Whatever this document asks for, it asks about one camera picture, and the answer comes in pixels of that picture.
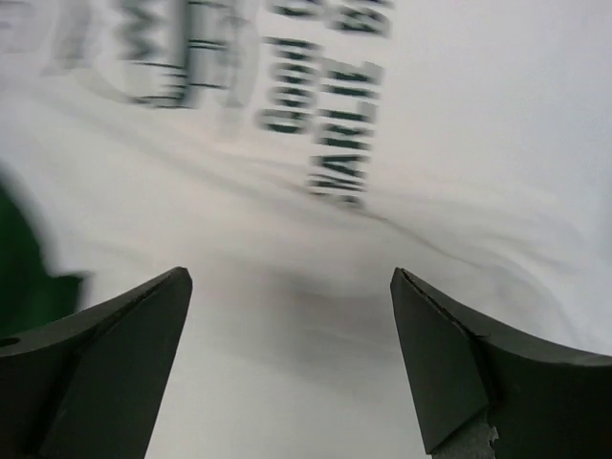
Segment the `white and green t shirt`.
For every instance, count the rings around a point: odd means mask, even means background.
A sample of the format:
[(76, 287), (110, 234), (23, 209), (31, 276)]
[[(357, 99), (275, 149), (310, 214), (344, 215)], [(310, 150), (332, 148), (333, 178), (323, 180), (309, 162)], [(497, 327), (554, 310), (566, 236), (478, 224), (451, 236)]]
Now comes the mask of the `white and green t shirt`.
[(151, 458), (421, 458), (396, 268), (611, 350), (607, 1), (5, 1), (1, 170), (84, 306), (193, 294)]

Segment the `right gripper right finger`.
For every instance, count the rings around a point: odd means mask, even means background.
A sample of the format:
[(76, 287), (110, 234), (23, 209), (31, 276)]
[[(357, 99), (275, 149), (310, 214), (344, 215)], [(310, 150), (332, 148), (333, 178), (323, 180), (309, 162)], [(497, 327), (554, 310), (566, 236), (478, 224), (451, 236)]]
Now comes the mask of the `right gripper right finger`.
[(610, 357), (519, 331), (403, 269), (390, 290), (427, 454), (610, 457)]

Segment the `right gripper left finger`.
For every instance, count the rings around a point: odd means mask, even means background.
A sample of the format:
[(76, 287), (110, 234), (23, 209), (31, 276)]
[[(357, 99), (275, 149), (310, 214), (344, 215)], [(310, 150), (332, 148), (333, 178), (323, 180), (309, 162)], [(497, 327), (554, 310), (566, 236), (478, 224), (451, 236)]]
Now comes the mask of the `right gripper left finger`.
[(191, 293), (188, 270), (177, 267), (3, 338), (2, 457), (143, 458)]

